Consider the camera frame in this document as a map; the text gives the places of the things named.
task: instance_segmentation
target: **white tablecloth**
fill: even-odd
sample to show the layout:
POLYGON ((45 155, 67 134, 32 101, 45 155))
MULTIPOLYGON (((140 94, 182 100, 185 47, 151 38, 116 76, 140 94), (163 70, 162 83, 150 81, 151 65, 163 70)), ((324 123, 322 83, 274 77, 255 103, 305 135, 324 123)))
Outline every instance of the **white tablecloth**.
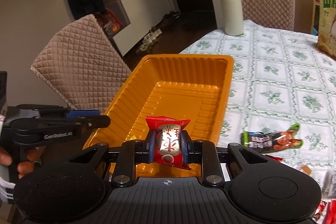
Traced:
POLYGON ((301 124, 300 149, 273 153, 294 166, 308 165, 322 186, 335 167, 336 62, 316 49, 317 37, 244 21, 244 34, 217 29, 182 54, 221 54, 235 59, 218 146, 240 142, 246 131, 283 131, 301 124))

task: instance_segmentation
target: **red candy wrapper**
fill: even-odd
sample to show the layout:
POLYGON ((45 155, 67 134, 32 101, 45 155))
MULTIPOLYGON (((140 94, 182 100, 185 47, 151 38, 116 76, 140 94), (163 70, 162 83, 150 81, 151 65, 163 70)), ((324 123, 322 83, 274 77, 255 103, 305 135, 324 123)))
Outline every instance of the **red candy wrapper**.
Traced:
POLYGON ((336 200, 328 203, 327 214, 323 220, 323 224, 334 224, 336 221, 336 200))
POLYGON ((274 159, 278 162, 282 162, 283 158, 280 158, 280 157, 276 157, 276 156, 272 156, 272 155, 265 155, 266 157, 269 157, 271 159, 274 159))
POLYGON ((326 207, 326 205, 327 205, 327 202, 321 200, 320 205, 317 207, 316 212, 313 216, 313 219, 315 219, 316 221, 320 219, 320 217, 322 215, 322 212, 323 212, 324 208, 326 207))
POLYGON ((146 117, 150 130, 156 131, 153 162, 188 169, 181 151, 181 130, 190 120, 176 120, 164 116, 146 117))

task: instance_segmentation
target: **snack packet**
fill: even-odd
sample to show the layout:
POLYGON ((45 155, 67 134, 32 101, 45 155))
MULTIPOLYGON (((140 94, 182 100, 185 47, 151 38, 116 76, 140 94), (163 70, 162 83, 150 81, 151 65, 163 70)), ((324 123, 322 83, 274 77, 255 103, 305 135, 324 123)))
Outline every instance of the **snack packet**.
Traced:
POLYGON ((276 160, 277 162, 282 162, 283 158, 280 158, 280 157, 275 157, 275 156, 272 156, 272 155, 265 155, 266 157, 269 157, 273 160, 276 160))
POLYGON ((247 132, 241 134, 241 144, 260 153, 275 152, 287 148, 300 148, 302 139, 295 139, 300 124, 293 124, 287 131, 278 131, 268 134, 262 132, 247 132))
POLYGON ((147 116, 146 122, 150 130, 156 131, 153 162, 190 170, 181 151, 181 130, 190 120, 147 116))
POLYGON ((316 212, 315 212, 315 214, 313 216, 313 219, 315 221, 317 221, 317 220, 320 219, 320 217, 322 215, 322 212, 323 212, 324 208, 326 207, 326 205, 327 205, 327 202, 321 200, 320 205, 317 207, 316 212))
POLYGON ((334 224, 336 222, 336 200, 328 203, 327 214, 324 217, 323 224, 334 224))
POLYGON ((336 0, 320 0, 317 48, 321 52, 336 58, 336 0))

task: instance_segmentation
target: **finger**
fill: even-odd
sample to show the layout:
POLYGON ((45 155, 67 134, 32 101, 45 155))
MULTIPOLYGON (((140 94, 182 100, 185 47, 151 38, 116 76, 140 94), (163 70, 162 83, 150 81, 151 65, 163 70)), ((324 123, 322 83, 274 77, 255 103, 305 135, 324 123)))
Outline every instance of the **finger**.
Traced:
POLYGON ((35 168, 34 163, 30 161, 24 161, 17 165, 17 171, 23 175, 33 172, 34 168, 35 168))
POLYGON ((0 146, 0 164, 11 165, 12 158, 5 149, 0 146))
POLYGON ((42 154, 44 148, 45 148, 45 146, 43 146, 43 147, 38 147, 38 148, 30 148, 30 149, 27 149, 27 150, 25 151, 26 156, 27 156, 27 159, 30 160, 30 161, 35 161, 35 160, 37 160, 37 159, 41 156, 41 154, 42 154))

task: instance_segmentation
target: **crosshair marking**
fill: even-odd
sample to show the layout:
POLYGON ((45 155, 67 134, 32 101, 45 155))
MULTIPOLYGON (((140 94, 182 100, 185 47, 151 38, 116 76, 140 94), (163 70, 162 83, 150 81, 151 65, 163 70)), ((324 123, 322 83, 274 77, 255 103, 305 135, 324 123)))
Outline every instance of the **crosshair marking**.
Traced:
POLYGON ((163 183, 168 186, 168 185, 172 184, 173 182, 171 180, 167 179, 163 183))

